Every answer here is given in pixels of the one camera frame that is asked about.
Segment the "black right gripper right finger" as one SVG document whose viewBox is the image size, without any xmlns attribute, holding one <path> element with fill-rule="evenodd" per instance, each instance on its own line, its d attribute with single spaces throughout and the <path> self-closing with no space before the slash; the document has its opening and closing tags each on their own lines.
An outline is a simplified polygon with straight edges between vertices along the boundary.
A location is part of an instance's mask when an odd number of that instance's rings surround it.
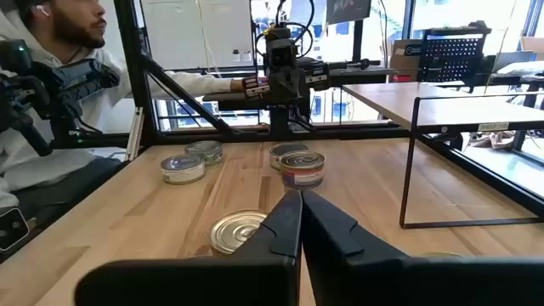
<svg viewBox="0 0 544 306">
<path fill-rule="evenodd" d="M 542 258 L 412 257 L 311 190 L 302 237 L 319 305 L 543 306 Z"/>
</svg>

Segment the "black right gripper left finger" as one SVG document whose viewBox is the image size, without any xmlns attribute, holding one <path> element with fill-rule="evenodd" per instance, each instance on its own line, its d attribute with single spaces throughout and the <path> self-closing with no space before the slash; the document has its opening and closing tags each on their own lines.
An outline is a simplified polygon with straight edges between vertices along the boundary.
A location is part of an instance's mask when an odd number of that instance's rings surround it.
<svg viewBox="0 0 544 306">
<path fill-rule="evenodd" d="M 303 198 L 287 192 L 248 241 L 228 257 L 122 260 L 77 283 L 77 305 L 295 305 Z"/>
</svg>

